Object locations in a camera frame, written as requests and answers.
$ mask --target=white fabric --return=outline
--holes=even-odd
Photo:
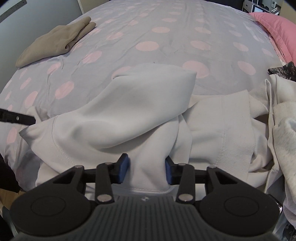
[[[277,75],[274,103],[273,138],[276,159],[285,177],[286,198],[283,209],[287,220],[296,227],[296,83]]]
[[[170,192],[167,155],[196,169],[214,164],[254,187],[267,180],[268,189],[281,176],[274,151],[267,147],[273,147],[270,106],[278,102],[277,80],[265,80],[250,93],[191,96],[195,74],[177,66],[141,64],[118,74],[85,106],[22,130],[44,161],[36,184],[74,165],[95,168],[127,153],[131,166],[124,183],[114,187],[118,193]],[[269,128],[255,119],[264,114],[269,114]],[[272,158],[271,171],[264,169]],[[196,185],[196,191],[197,199],[205,195],[203,185]]]

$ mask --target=pink polka dot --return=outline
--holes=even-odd
[[[58,63],[55,63],[55,64],[53,64],[53,65],[51,65],[50,67],[49,67],[49,69],[47,70],[47,74],[52,74],[53,72],[55,72],[59,67],[61,67],[61,63],[60,62],[58,62]]]
[[[183,69],[196,71],[197,72],[197,75],[196,75],[197,79],[205,78],[210,74],[208,67],[206,67],[203,63],[198,62],[198,61],[193,61],[193,60],[187,61],[183,64],[182,67],[183,67]]]
[[[203,33],[203,34],[211,34],[211,31],[208,30],[208,29],[206,29],[206,28],[197,27],[197,28],[195,28],[195,30],[196,30],[197,32],[200,32],[200,33]]]
[[[175,18],[163,18],[162,21],[172,23],[172,22],[177,21],[177,19],[175,19]]]
[[[248,75],[254,75],[256,73],[256,69],[247,62],[238,61],[237,64],[239,68]]]
[[[28,69],[24,69],[21,74],[20,74],[20,79],[25,75],[25,73],[27,73]]]
[[[111,19],[106,20],[104,23],[112,23],[113,21],[115,21],[115,19],[111,18]]]
[[[75,51],[76,49],[80,48],[83,44],[82,43],[77,43],[74,45],[74,47],[72,48],[72,52]]]
[[[136,21],[136,20],[132,20],[132,21],[130,21],[129,23],[128,23],[128,25],[130,25],[130,26],[134,26],[134,25],[136,25],[136,24],[138,24],[139,22],[138,21]]]
[[[171,14],[171,15],[180,15],[181,13],[180,12],[169,12],[169,14]]]
[[[147,17],[148,16],[148,13],[141,13],[140,15],[139,15],[139,17],[142,17],[142,18],[144,18],[144,17]]]
[[[59,100],[66,97],[73,89],[74,83],[72,81],[62,84],[55,92],[56,99]]]
[[[112,74],[111,76],[111,79],[114,79],[114,77],[117,75],[117,74],[121,74],[125,71],[128,71],[131,67],[130,66],[124,66],[124,67],[121,67],[120,69],[114,71],[114,73]]]
[[[273,57],[273,56],[274,56],[274,55],[273,55],[270,51],[268,51],[267,49],[262,49],[262,52],[263,52],[264,54],[270,56],[270,57]]]
[[[23,88],[25,88],[25,87],[28,85],[28,83],[30,83],[31,80],[32,80],[32,79],[31,79],[30,77],[27,78],[27,79],[25,80],[25,82],[22,83],[22,85],[20,86],[20,89],[22,90]]]
[[[34,104],[34,101],[35,101],[37,95],[38,95],[37,91],[33,91],[31,94],[28,95],[28,97],[24,101],[26,108],[29,108]]]
[[[90,63],[93,63],[93,62],[95,62],[99,57],[101,57],[101,55],[102,55],[102,51],[100,51],[100,50],[95,51],[95,52],[92,52],[92,53],[90,53],[90,54],[87,54],[87,55],[83,58],[82,62],[83,62],[84,64],[90,64]]]
[[[190,44],[197,49],[200,50],[210,50],[211,46],[203,41],[193,40],[190,42]]]
[[[243,51],[243,52],[249,51],[249,48],[246,45],[243,45],[237,42],[233,42],[233,45],[240,51]]]
[[[122,32],[117,32],[115,34],[109,35],[107,37],[107,40],[115,40],[115,39],[118,39],[118,38],[120,38],[122,36],[123,36],[123,33]]]
[[[166,28],[166,27],[156,27],[156,28],[153,28],[152,31],[155,33],[162,34],[162,33],[168,33],[170,31],[170,29]]]
[[[153,42],[153,41],[146,41],[142,43],[138,43],[136,45],[136,49],[140,51],[154,51],[159,48],[158,43]]]
[[[12,127],[8,133],[6,144],[8,145],[15,142],[16,138],[17,138],[17,130],[16,128]]]
[[[236,31],[232,31],[232,30],[228,30],[228,31],[229,31],[231,34],[233,34],[234,36],[236,36],[236,37],[241,37],[241,36],[242,36],[242,34],[236,32]]]
[[[92,31],[90,31],[88,34],[89,35],[94,35],[94,34],[97,34],[97,33],[99,33],[101,31],[101,29],[100,28],[94,28]]]
[[[232,24],[232,23],[230,23],[230,22],[224,21],[224,23],[226,23],[226,24],[227,24],[227,25],[229,25],[230,27],[233,27],[233,28],[235,28],[235,25],[234,25],[234,24]]]
[[[264,41],[261,38],[257,37],[256,35],[253,35],[253,38],[259,41],[260,43],[264,43]]]
[[[5,97],[5,100],[8,100],[10,98],[11,95],[11,91],[7,94],[7,96]]]
[[[210,24],[207,20],[203,19],[203,18],[200,18],[200,19],[197,19],[196,21],[200,22],[200,23],[207,23],[207,24]]]
[[[7,82],[7,84],[5,85],[4,89],[7,89],[7,87],[10,85],[11,82],[12,82],[12,79],[10,79],[10,81]]]

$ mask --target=blue gripper pad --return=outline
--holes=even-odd
[[[168,184],[172,184],[172,170],[170,168],[170,165],[167,161],[167,159],[165,159],[165,172],[166,172],[166,178],[167,178],[167,182]]]
[[[125,176],[126,172],[129,168],[130,164],[130,159],[127,154],[122,154],[121,157],[119,158],[119,161],[121,162],[120,167],[119,167],[119,183],[122,183]]]

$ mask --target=folded beige cloth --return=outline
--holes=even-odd
[[[59,25],[49,33],[37,38],[18,58],[15,66],[24,67],[43,58],[67,53],[96,23],[85,17],[71,25]]]

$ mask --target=gray patterned cloth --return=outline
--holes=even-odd
[[[296,81],[296,67],[291,61],[283,67],[272,68],[268,70],[269,74],[277,74],[287,80]]]
[[[287,224],[283,231],[282,241],[295,241],[296,239],[296,230],[290,223]]]
[[[0,94],[0,108],[49,117],[80,108],[120,72],[140,63],[172,64],[197,72],[193,94],[251,90],[281,66],[268,34],[247,13],[201,0],[112,0],[90,16],[97,27],[66,54],[16,71]],[[40,159],[16,160],[20,127],[0,125],[0,153],[24,190],[35,186]]]

